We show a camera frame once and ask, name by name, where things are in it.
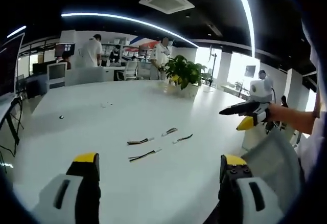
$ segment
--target led light strip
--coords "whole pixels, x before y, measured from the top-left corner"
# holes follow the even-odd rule
[[[254,44],[254,26],[253,26],[253,20],[250,10],[250,5],[248,0],[241,0],[243,4],[243,8],[245,11],[247,23],[249,25],[249,31],[250,31],[250,40],[251,40],[251,48],[252,48],[252,57],[255,57],[255,44]]]
[[[119,15],[113,15],[113,14],[106,14],[106,13],[63,13],[61,14],[61,17],[71,17],[71,16],[100,16],[100,17],[110,17],[110,18],[119,18],[119,19],[124,19],[124,20],[128,20],[128,21],[132,21],[132,22],[135,22],[135,23],[139,23],[139,24],[142,24],[142,25],[146,25],[146,26],[150,26],[150,27],[153,27],[153,28],[156,28],[158,30],[161,30],[161,31],[164,31],[166,33],[169,33],[173,36],[176,36],[180,39],[182,39],[183,41],[186,41],[188,42],[189,44],[192,44],[193,46],[195,47],[199,47],[197,46],[195,43],[187,40],[186,38],[174,33],[174,32],[171,32],[169,30],[166,30],[164,28],[161,28],[159,26],[156,26],[156,25],[153,25],[153,24],[150,24],[148,22],[144,22],[144,21],[141,21],[141,20],[138,20],[138,19],[134,19],[134,18],[128,18],[128,17],[123,17],[123,16],[119,16]]]
[[[16,33],[20,32],[20,31],[22,31],[22,30],[24,30],[24,29],[26,29],[26,26],[22,26],[22,27],[20,27],[19,29],[17,29],[17,30],[15,30],[15,31],[13,31],[12,33],[10,33],[10,34],[7,36],[7,38],[9,38],[9,37],[15,35]]]

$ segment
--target white flower pot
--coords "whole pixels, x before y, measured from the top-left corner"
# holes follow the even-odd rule
[[[178,95],[183,98],[194,98],[199,90],[198,86],[192,85],[190,83],[183,90],[180,89],[180,85],[178,85],[176,88],[179,89]]]

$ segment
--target person's hand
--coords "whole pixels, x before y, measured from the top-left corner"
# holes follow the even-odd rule
[[[268,106],[268,110],[269,110],[268,121],[278,121],[278,118],[277,118],[278,114],[282,113],[284,109],[287,109],[287,108],[277,105],[275,103],[269,104],[269,106]]]

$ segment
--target person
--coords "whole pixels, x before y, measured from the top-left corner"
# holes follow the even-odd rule
[[[283,95],[281,97],[281,101],[282,101],[282,106],[288,108],[288,104],[286,103],[286,96],[285,95]]]
[[[110,63],[113,63],[113,62],[118,63],[119,62],[120,51],[121,51],[120,45],[114,46],[114,48],[111,51],[110,56],[109,56]]]
[[[311,46],[310,60],[317,69],[318,87],[323,87],[322,90],[324,91],[323,72],[320,67],[321,62],[304,25],[303,31]],[[320,95],[318,95],[317,98],[321,99],[321,103],[323,104],[323,107],[325,107],[324,102],[326,100],[326,93],[320,92]],[[316,165],[321,144],[324,140],[323,127],[326,111],[320,108],[320,106],[315,106],[316,110],[313,112],[306,112],[276,104],[269,105],[269,121],[281,121],[302,133],[310,135],[307,140],[299,142],[296,150],[306,180],[309,179],[310,173]]]
[[[84,44],[82,48],[82,58],[78,67],[97,67],[100,65],[102,45],[101,45],[101,35],[96,34],[91,37],[87,43]]]
[[[72,68],[71,65],[71,54],[69,51],[64,51],[61,55],[61,60],[59,61],[59,63],[67,63],[67,70],[70,70]]]
[[[150,80],[163,80],[165,78],[164,64],[168,61],[170,51],[167,48],[169,40],[164,37],[161,42],[154,46],[150,56]]]
[[[266,78],[266,72],[264,70],[259,71],[259,78],[264,80]]]

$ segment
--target stand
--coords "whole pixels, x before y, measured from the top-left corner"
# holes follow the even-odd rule
[[[243,89],[243,83],[244,83],[244,78],[243,78],[243,81],[242,81],[242,85],[241,85],[241,88],[240,88],[240,92],[239,92],[239,96],[238,96],[238,97],[241,96],[241,91],[242,91],[242,89]]]
[[[213,83],[213,78],[214,78],[214,69],[215,69],[215,64],[216,64],[216,58],[217,58],[217,54],[211,54],[212,56],[214,56],[214,66],[213,66],[213,71],[211,72],[211,78],[210,78],[210,82],[209,82],[209,87],[211,87],[211,84]]]

